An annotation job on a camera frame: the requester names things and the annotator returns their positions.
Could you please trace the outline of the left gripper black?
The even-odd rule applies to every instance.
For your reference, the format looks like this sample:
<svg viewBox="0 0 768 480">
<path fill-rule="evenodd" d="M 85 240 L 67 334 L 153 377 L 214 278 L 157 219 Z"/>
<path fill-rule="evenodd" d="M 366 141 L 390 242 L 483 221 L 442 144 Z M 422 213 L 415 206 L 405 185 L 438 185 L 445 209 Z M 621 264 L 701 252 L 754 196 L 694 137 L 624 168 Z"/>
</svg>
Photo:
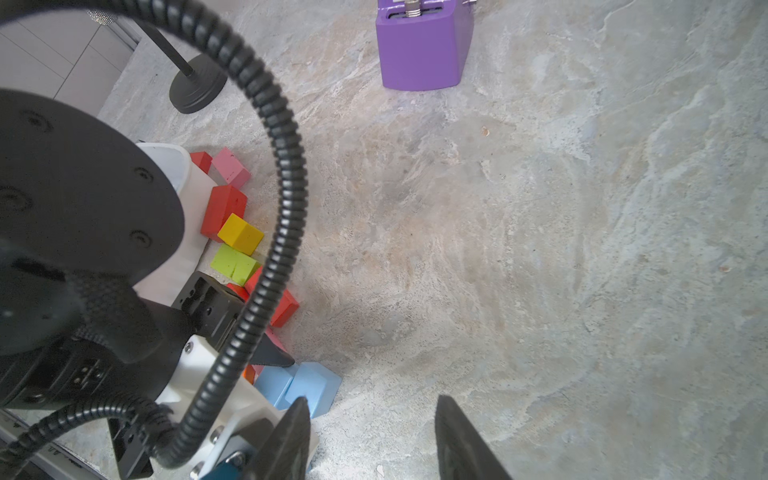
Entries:
<svg viewBox="0 0 768 480">
<path fill-rule="evenodd" d="M 196 271 L 171 306 L 183 312 L 197 335 L 220 351 L 238 325 L 244 301 L 213 277 Z M 249 363 L 291 367 L 294 358 L 262 334 Z M 242 470 L 243 479 L 305 479 L 309 462 L 311 422 L 308 401 L 298 397 L 285 412 L 256 456 Z"/>
</svg>

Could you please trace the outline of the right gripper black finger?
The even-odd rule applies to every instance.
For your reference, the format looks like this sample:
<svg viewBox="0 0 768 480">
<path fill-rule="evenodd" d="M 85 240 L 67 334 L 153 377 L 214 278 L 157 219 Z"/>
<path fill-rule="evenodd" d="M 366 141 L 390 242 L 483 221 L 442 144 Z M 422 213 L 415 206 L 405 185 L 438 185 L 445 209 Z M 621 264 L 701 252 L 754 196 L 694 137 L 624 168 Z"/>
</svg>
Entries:
<svg viewBox="0 0 768 480">
<path fill-rule="evenodd" d="M 440 395 L 435 413 L 438 471 L 447 480 L 512 480 L 456 401 Z"/>
</svg>

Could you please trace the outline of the white plastic tray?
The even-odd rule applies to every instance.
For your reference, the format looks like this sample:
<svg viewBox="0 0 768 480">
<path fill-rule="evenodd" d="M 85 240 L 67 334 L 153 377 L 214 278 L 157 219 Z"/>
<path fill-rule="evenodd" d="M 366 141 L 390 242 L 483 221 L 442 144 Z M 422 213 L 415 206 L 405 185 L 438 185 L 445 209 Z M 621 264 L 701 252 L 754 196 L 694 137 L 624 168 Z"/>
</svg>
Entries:
<svg viewBox="0 0 768 480">
<path fill-rule="evenodd" d="M 147 300 L 170 306 L 182 291 L 208 244 L 201 233 L 210 194 L 216 183 L 192 162 L 184 148 L 168 143 L 140 143 L 175 191 L 169 203 L 158 206 L 162 233 L 170 240 L 169 257 L 139 281 L 134 290 Z"/>
</svg>

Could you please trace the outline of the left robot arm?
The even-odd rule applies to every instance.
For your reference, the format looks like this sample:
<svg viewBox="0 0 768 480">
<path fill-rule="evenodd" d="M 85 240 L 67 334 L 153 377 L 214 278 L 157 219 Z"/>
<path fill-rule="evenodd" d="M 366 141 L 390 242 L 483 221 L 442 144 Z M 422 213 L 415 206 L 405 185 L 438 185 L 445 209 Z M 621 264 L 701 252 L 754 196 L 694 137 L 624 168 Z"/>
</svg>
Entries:
<svg viewBox="0 0 768 480">
<path fill-rule="evenodd" d="M 55 100 L 1 93 L 1 357 L 3 404 L 52 402 L 56 411 L 1 453 L 16 477 L 44 446 L 81 425 L 119 419 L 146 454 L 184 466 L 207 438 L 254 355 L 297 259 L 307 170 L 293 115 L 278 88 L 257 99 L 279 175 L 279 217 L 260 284 L 180 420 L 153 401 L 130 368 L 178 353 L 134 291 L 181 244 L 181 202 L 134 143 Z"/>
</svg>

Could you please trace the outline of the blue cube front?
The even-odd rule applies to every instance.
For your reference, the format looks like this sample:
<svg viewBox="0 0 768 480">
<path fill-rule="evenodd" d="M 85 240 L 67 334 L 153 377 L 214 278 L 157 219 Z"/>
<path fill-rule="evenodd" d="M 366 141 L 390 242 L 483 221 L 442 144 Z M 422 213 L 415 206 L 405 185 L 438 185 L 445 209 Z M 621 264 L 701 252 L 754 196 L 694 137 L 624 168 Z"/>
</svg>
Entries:
<svg viewBox="0 0 768 480">
<path fill-rule="evenodd" d="M 254 387 L 277 410 L 287 410 L 289 402 L 286 394 L 298 368 L 297 364 L 290 367 L 265 366 L 256 377 Z"/>
</svg>

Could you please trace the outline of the blue cube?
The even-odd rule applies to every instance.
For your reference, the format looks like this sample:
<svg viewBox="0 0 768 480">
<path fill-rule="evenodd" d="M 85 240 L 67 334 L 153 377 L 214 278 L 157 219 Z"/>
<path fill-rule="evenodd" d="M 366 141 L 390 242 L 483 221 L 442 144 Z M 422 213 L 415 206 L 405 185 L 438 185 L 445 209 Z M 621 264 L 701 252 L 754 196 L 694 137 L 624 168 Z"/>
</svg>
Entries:
<svg viewBox="0 0 768 480">
<path fill-rule="evenodd" d="M 284 400 L 291 405 L 304 397 L 314 419 L 330 410 L 341 383 L 341 377 L 322 364 L 305 362 L 298 367 Z"/>
<path fill-rule="evenodd" d="M 277 410 L 287 410 L 289 402 L 286 394 L 298 368 L 297 364 L 290 367 L 265 366 L 256 377 L 254 387 Z"/>
</svg>

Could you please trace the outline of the blue cube right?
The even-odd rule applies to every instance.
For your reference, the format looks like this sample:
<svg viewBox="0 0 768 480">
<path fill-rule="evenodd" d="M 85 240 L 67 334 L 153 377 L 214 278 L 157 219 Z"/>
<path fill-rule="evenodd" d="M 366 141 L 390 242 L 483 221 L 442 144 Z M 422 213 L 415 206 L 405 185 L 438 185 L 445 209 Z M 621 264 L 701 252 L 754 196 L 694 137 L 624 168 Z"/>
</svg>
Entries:
<svg viewBox="0 0 768 480">
<path fill-rule="evenodd" d="M 291 405 L 304 397 L 314 419 L 330 410 L 341 383 L 341 377 L 322 364 L 305 362 L 298 367 L 284 400 Z"/>
</svg>

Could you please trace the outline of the green block upper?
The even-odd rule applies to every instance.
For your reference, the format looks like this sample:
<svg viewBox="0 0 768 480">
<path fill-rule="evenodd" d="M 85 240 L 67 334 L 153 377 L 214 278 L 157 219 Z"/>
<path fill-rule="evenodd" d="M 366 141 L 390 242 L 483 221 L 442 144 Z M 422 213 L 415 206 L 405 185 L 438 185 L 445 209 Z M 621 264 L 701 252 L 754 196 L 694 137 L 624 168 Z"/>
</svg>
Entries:
<svg viewBox="0 0 768 480">
<path fill-rule="evenodd" d="M 244 286 L 262 264 L 234 248 L 221 244 L 210 263 L 213 270 L 229 278 L 233 283 Z"/>
</svg>

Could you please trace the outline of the yellow cube upper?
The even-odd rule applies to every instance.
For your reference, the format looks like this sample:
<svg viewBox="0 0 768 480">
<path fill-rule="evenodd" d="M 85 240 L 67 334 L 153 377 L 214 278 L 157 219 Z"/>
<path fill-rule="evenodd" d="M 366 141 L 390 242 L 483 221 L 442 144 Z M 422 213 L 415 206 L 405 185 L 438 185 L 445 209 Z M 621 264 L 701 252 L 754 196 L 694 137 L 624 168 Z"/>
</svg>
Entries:
<svg viewBox="0 0 768 480">
<path fill-rule="evenodd" d="M 251 256 L 262 242 L 264 233 L 232 213 L 218 231 L 217 236 L 229 247 Z"/>
</svg>

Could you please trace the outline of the red block by tray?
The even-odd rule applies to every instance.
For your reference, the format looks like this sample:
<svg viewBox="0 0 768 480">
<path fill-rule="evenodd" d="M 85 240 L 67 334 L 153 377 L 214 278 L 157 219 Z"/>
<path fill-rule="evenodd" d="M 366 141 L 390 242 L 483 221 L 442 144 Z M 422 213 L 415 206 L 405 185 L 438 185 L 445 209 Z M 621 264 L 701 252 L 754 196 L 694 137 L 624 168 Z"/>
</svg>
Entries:
<svg viewBox="0 0 768 480">
<path fill-rule="evenodd" d="M 216 186 L 211 190 L 200 233 L 221 243 L 218 233 L 231 214 L 243 217 L 247 196 L 231 185 Z"/>
</svg>

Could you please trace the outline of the pink block upper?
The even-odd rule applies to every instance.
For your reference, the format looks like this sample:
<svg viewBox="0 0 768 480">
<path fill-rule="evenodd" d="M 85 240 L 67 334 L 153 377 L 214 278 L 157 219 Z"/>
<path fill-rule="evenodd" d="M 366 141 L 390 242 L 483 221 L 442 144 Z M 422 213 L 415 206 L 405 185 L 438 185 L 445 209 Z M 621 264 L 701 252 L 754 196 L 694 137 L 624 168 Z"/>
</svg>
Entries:
<svg viewBox="0 0 768 480">
<path fill-rule="evenodd" d="M 228 148 L 222 148 L 213 157 L 212 166 L 229 186 L 239 190 L 252 178 L 250 171 Z"/>
</svg>

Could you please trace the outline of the black microphone stand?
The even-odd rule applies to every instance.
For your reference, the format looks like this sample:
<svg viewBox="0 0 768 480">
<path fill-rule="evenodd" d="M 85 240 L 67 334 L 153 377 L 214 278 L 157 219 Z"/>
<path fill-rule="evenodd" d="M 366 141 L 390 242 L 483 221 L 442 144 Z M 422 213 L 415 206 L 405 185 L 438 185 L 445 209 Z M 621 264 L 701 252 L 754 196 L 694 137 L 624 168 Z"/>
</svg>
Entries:
<svg viewBox="0 0 768 480">
<path fill-rule="evenodd" d="M 136 24 L 179 70 L 169 90 L 170 102 L 179 113 L 198 112 L 216 99 L 227 75 L 215 62 L 204 54 L 187 61 L 157 28 L 139 20 Z"/>
</svg>

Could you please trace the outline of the purple metronome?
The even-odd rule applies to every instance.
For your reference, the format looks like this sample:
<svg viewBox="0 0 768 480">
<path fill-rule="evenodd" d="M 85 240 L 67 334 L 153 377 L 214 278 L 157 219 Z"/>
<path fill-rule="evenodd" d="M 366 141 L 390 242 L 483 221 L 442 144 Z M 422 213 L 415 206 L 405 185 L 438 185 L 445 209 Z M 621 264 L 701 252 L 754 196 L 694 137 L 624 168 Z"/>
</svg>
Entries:
<svg viewBox="0 0 768 480">
<path fill-rule="evenodd" d="M 458 85 L 474 29 L 474 3 L 463 0 L 377 2 L 382 84 L 418 92 Z"/>
</svg>

